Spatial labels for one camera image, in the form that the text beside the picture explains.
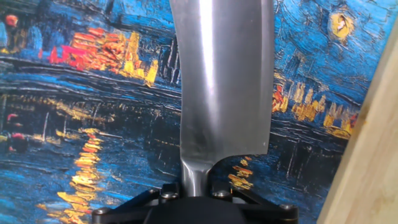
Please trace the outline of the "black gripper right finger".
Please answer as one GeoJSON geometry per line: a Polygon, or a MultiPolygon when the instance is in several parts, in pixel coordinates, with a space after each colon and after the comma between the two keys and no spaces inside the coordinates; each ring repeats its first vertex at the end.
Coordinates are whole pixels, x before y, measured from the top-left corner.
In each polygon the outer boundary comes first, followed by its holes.
{"type": "Polygon", "coordinates": [[[292,204],[275,204],[258,194],[216,181],[211,185],[211,197],[233,204],[246,223],[298,224],[299,208],[292,204]]]}

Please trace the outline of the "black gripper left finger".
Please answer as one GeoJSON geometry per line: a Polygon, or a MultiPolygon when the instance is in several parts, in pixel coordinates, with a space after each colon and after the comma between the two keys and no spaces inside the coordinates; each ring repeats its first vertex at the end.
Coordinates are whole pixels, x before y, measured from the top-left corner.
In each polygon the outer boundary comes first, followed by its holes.
{"type": "Polygon", "coordinates": [[[158,205],[180,198],[180,184],[164,184],[149,189],[116,207],[101,207],[91,213],[92,224],[143,224],[150,211],[158,205]]]}

